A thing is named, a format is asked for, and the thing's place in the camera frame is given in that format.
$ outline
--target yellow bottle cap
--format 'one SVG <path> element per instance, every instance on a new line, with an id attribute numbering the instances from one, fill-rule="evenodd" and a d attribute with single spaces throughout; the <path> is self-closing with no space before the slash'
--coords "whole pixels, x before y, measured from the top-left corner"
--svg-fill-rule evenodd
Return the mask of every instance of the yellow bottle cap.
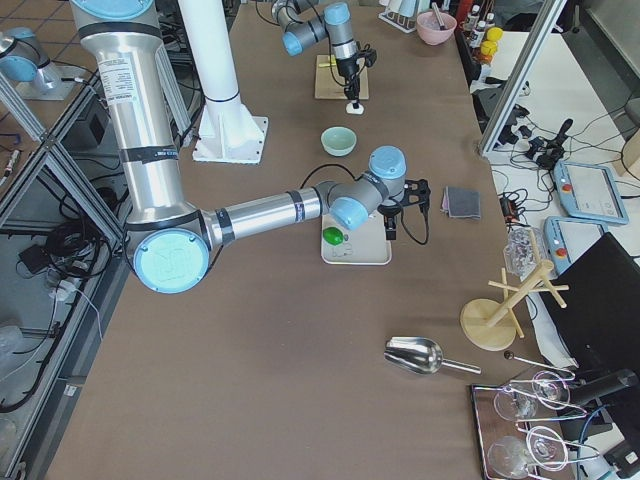
<path id="1" fill-rule="evenodd" d="M 491 40 L 492 42 L 497 42 L 502 38 L 503 33 L 504 32 L 502 31 L 501 28 L 491 27 L 489 30 L 487 30 L 487 33 L 484 36 L 484 38 L 486 38 L 487 40 Z"/>

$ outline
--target blue joint cap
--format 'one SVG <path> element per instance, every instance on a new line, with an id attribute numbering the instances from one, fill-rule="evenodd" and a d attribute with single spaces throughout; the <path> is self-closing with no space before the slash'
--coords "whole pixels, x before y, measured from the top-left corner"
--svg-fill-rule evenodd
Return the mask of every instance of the blue joint cap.
<path id="1" fill-rule="evenodd" d="M 24 40 L 25 38 L 33 38 L 36 36 L 35 33 L 30 28 L 27 27 L 15 27 L 6 30 L 5 35 L 8 35 L 13 38 L 17 38 L 18 40 Z"/>
<path id="2" fill-rule="evenodd" d="M 285 33 L 282 36 L 282 43 L 284 44 L 284 48 L 287 50 L 287 53 L 292 57 L 302 53 L 302 44 L 300 43 L 300 40 L 298 40 L 298 37 L 293 33 Z"/>
<path id="3" fill-rule="evenodd" d="M 369 157 L 369 169 L 385 180 L 402 178 L 407 173 L 404 153 L 391 145 L 378 147 Z"/>
<path id="4" fill-rule="evenodd" d="M 38 66 L 22 57 L 0 58 L 0 70 L 14 82 L 30 82 L 36 78 Z"/>
<path id="5" fill-rule="evenodd" d="M 160 293 L 180 293 L 204 278 L 209 250 L 204 240 L 183 228 L 160 230 L 145 238 L 133 256 L 136 274 Z"/>
<path id="6" fill-rule="evenodd" d="M 362 203 L 351 197 L 338 197 L 331 204 L 329 213 L 347 230 L 355 230 L 369 218 Z"/>
<path id="7" fill-rule="evenodd" d="M 149 10 L 153 0 L 71 0 L 83 12 L 112 22 L 131 20 Z"/>
<path id="8" fill-rule="evenodd" d="M 344 2 L 334 3 L 324 9 L 324 21 L 329 25 L 342 25 L 350 18 L 349 7 Z"/>

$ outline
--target metal scoop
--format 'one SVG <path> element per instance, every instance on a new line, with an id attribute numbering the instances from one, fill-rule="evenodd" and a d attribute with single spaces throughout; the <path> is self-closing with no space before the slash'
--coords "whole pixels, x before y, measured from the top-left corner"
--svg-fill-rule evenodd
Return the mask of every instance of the metal scoop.
<path id="1" fill-rule="evenodd" d="M 444 358 L 440 345 L 425 337 L 391 338 L 387 342 L 384 358 L 391 363 L 421 375 L 436 373 L 443 366 L 470 373 L 482 373 L 482 370 L 475 365 Z"/>

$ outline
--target black tape band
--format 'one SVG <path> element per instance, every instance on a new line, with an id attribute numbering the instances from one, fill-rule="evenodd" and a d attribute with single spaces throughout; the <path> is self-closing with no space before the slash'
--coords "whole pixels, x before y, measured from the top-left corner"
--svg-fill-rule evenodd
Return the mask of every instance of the black tape band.
<path id="1" fill-rule="evenodd" d="M 297 190 L 292 190 L 287 192 L 293 201 L 293 206 L 296 209 L 296 223 L 304 222 L 305 219 L 305 211 L 304 211 L 304 200 L 302 200 L 302 195 Z"/>
<path id="2" fill-rule="evenodd" d="M 135 22 L 101 22 L 85 25 L 78 30 L 80 39 L 88 37 L 89 35 L 95 35 L 96 33 L 114 33 L 114 32 L 130 32 L 130 33 L 144 33 L 146 35 L 152 35 L 154 37 L 162 38 L 162 33 L 159 28 L 152 27 L 146 23 Z"/>
<path id="3" fill-rule="evenodd" d="M 9 45 L 9 47 L 7 47 L 7 49 L 4 52 L 0 52 L 0 58 L 7 57 L 16 48 L 16 45 L 18 45 L 18 42 L 27 43 L 24 40 L 14 39 L 11 45 Z"/>
<path id="4" fill-rule="evenodd" d="M 120 150 L 120 161 L 125 162 L 157 162 L 159 160 L 178 160 L 178 150 L 173 145 L 165 147 L 136 147 Z"/>
<path id="5" fill-rule="evenodd" d="M 153 230 L 162 230 L 163 228 L 177 227 L 178 225 L 184 225 L 193 220 L 197 220 L 201 216 L 200 210 L 188 213 L 181 217 L 172 218 L 170 220 L 160 220 L 158 222 L 150 223 L 127 223 L 125 229 L 132 232 L 150 232 Z"/>
<path id="6" fill-rule="evenodd" d="M 331 46 L 332 47 L 341 47 L 343 45 L 348 45 L 350 43 L 353 43 L 355 40 L 353 39 L 353 37 L 351 37 L 349 40 L 347 40 L 346 42 L 340 42 L 340 43 L 332 43 Z"/>
<path id="7" fill-rule="evenodd" d="M 218 225 L 222 231 L 222 244 L 228 245 L 236 239 L 229 212 L 227 212 L 226 208 L 221 208 L 220 210 L 216 210 L 216 217 L 218 217 Z"/>
<path id="8" fill-rule="evenodd" d="M 238 95 L 240 95 L 240 90 L 238 90 L 236 92 L 236 94 L 233 97 L 229 97 L 229 98 L 225 98 L 224 100 L 215 100 L 213 98 L 207 97 L 206 95 L 204 96 L 204 98 L 206 98 L 207 100 L 209 100 L 210 102 L 215 102 L 215 103 L 224 103 L 224 102 L 230 102 L 231 100 L 233 100 L 234 98 L 236 98 Z"/>
<path id="9" fill-rule="evenodd" d="M 380 177 L 378 177 L 375 173 L 372 173 L 371 171 L 367 170 L 362 174 L 361 178 L 364 178 L 367 182 L 373 185 L 375 189 L 378 190 L 383 200 L 387 199 L 387 197 L 389 196 L 389 189 L 384 184 L 384 182 L 380 179 Z"/>
<path id="10" fill-rule="evenodd" d="M 313 33 L 313 38 L 315 39 L 316 43 L 318 43 L 320 39 L 318 38 L 318 34 L 316 33 L 316 29 L 313 26 L 313 23 L 308 22 L 308 25 L 309 25 L 309 30 L 311 30 L 311 33 Z"/>
<path id="11" fill-rule="evenodd" d="M 211 251 L 211 242 L 209 241 L 209 232 L 207 232 L 207 224 L 204 221 L 204 217 L 202 215 L 198 215 L 198 220 L 200 223 L 200 231 L 202 232 L 202 239 L 204 240 L 204 243 L 207 245 L 207 248 L 209 249 L 209 251 Z"/>
<path id="12" fill-rule="evenodd" d="M 320 216 L 324 215 L 326 212 L 324 211 L 324 202 L 322 201 L 322 197 L 320 196 L 320 192 L 316 187 L 311 187 L 316 195 L 318 196 L 318 203 L 320 204 Z"/>

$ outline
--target white pillar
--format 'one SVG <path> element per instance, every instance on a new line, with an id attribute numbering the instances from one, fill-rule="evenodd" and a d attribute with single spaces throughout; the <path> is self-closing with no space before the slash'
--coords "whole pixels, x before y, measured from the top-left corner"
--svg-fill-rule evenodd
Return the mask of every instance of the white pillar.
<path id="1" fill-rule="evenodd" d="M 259 163 L 268 126 L 242 104 L 221 0 L 179 0 L 206 96 L 195 160 Z"/>

